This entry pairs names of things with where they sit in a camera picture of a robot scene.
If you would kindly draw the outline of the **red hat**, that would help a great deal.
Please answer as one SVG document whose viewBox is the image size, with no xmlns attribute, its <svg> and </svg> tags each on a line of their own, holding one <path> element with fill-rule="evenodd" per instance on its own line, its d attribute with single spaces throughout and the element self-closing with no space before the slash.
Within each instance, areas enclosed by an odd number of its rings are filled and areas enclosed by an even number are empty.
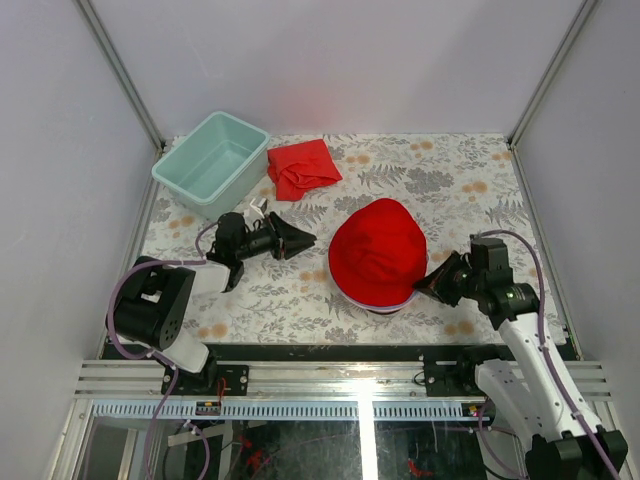
<svg viewBox="0 0 640 480">
<path fill-rule="evenodd" d="M 410 212 L 390 198 L 352 214 L 328 249 L 331 276 L 351 300 L 373 309 L 405 304 L 427 270 L 427 239 Z"/>
</svg>

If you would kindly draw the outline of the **pink bucket hat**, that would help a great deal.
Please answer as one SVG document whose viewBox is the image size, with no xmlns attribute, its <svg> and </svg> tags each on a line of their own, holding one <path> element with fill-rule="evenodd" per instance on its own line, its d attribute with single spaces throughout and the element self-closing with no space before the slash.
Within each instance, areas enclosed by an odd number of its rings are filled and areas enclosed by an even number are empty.
<svg viewBox="0 0 640 480">
<path fill-rule="evenodd" d="M 369 312 L 373 312 L 375 314 L 388 315 L 388 314 L 397 312 L 397 311 L 402 310 L 405 307 L 409 306 L 418 296 L 419 296 L 419 292 L 414 290 L 412 292 L 412 294 L 404 302 L 396 304 L 396 305 L 390 305 L 390 306 L 373 306 L 373 305 L 363 304 L 363 303 L 360 303 L 360 302 L 352 299 L 349 296 L 346 296 L 346 299 L 351 304 L 353 304 L 356 307 L 359 307 L 359 308 L 361 308 L 363 310 L 366 310 L 366 311 L 369 311 Z"/>
</svg>

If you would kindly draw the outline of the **light green plastic bin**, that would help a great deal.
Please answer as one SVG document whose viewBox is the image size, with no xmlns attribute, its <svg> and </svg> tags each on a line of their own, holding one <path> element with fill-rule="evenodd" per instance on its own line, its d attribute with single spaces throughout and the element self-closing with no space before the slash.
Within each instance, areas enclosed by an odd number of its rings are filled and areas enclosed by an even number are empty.
<svg viewBox="0 0 640 480">
<path fill-rule="evenodd" d="M 266 175 L 270 139 L 266 131 L 216 111 L 153 166 L 152 176 L 179 203 L 215 222 Z"/>
</svg>

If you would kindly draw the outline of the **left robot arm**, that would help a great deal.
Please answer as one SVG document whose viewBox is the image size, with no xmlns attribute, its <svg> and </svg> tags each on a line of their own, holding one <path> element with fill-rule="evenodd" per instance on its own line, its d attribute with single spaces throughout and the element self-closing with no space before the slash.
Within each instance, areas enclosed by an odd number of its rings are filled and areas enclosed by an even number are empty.
<svg viewBox="0 0 640 480">
<path fill-rule="evenodd" d="M 128 360 L 154 357 L 184 373 L 197 394 L 212 392 L 219 381 L 209 348 L 182 330 L 196 281 L 217 293 L 233 290 L 244 274 L 244 261 L 262 254 L 289 260 L 312 247 L 317 237 L 270 212 L 254 221 L 229 212 L 210 226 L 209 251 L 193 260 L 158 260 L 141 256 L 111 294 L 106 326 L 112 344 Z"/>
</svg>

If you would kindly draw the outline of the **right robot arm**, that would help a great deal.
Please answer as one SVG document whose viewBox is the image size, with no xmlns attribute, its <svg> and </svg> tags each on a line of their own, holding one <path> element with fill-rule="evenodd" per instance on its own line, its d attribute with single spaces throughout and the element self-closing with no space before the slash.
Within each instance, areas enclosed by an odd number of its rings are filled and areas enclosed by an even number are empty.
<svg viewBox="0 0 640 480">
<path fill-rule="evenodd" d="M 415 290 L 451 307 L 476 302 L 522 374 L 489 345 L 467 350 L 456 382 L 482 392 L 504 416 L 525 449 L 530 479 L 617 479 L 628 453 L 619 430 L 607 429 L 587 404 L 551 339 L 545 289 L 517 283 L 503 230 L 471 236 L 466 254 L 452 252 Z"/>
</svg>

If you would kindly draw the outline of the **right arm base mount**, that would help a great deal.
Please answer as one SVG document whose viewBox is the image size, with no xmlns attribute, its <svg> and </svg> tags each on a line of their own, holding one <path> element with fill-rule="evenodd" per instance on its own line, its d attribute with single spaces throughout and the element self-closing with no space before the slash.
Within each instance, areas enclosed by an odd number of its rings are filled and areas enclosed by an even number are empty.
<svg viewBox="0 0 640 480">
<path fill-rule="evenodd" d="M 432 346 L 421 352 L 428 397 L 479 397 L 475 369 L 489 360 L 504 360 L 495 345 Z"/>
</svg>

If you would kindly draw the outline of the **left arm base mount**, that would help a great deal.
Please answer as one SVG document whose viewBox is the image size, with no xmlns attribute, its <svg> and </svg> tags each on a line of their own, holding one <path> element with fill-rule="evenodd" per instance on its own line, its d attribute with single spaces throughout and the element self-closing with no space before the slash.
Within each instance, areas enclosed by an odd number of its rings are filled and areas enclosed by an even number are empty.
<svg viewBox="0 0 640 480">
<path fill-rule="evenodd" d="M 219 364 L 209 359 L 199 373 L 178 369 L 178 380 L 171 395 L 222 397 L 245 396 L 250 367 L 241 364 Z"/>
</svg>

